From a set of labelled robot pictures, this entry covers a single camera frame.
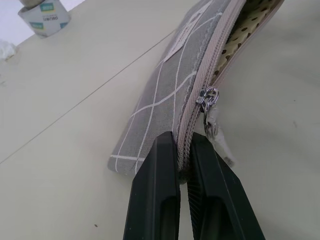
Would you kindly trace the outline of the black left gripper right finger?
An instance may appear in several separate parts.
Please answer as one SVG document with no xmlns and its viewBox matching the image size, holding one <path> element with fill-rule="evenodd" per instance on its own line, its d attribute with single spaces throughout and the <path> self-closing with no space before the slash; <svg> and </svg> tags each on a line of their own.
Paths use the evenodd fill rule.
<svg viewBox="0 0 320 240">
<path fill-rule="evenodd" d="M 194 133 L 187 182 L 194 240 L 266 240 L 241 181 L 209 140 Z"/>
</svg>

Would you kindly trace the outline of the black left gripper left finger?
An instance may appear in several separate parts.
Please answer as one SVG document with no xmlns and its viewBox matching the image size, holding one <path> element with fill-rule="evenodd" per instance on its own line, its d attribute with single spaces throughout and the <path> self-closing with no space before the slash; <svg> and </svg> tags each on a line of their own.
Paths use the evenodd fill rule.
<svg viewBox="0 0 320 240">
<path fill-rule="evenodd" d="M 167 131 L 154 140 L 132 181 L 123 240 L 178 240 L 179 222 L 177 147 Z"/>
</svg>

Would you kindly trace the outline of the grey grid fabric zip pouch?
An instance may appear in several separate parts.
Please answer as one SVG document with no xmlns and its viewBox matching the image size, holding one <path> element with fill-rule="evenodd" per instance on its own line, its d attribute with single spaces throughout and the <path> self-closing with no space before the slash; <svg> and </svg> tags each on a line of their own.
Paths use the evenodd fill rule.
<svg viewBox="0 0 320 240">
<path fill-rule="evenodd" d="M 191 171 L 193 133 L 234 166 L 218 122 L 218 86 L 235 57 L 284 0 L 199 0 L 184 16 L 147 81 L 107 167 L 136 175 L 154 140 L 171 132 L 181 182 Z"/>
</svg>

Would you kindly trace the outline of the crumpled clear plastic wrap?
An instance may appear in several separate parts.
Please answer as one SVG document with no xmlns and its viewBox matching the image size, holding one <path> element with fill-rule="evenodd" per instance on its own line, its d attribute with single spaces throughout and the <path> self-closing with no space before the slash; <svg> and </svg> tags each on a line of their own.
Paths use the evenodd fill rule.
<svg viewBox="0 0 320 240">
<path fill-rule="evenodd" d="M 13 43 L 0 39 L 0 63 L 14 56 L 18 49 Z"/>
</svg>

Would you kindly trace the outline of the white labelled bottle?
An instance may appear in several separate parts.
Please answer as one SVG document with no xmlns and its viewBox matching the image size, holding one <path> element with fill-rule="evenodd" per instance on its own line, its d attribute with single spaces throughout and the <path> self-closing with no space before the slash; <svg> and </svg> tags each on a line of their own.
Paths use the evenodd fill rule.
<svg viewBox="0 0 320 240">
<path fill-rule="evenodd" d="M 23 7 L 18 15 L 40 38 L 56 34 L 71 21 L 69 12 L 60 0 L 44 0 L 31 9 Z"/>
</svg>

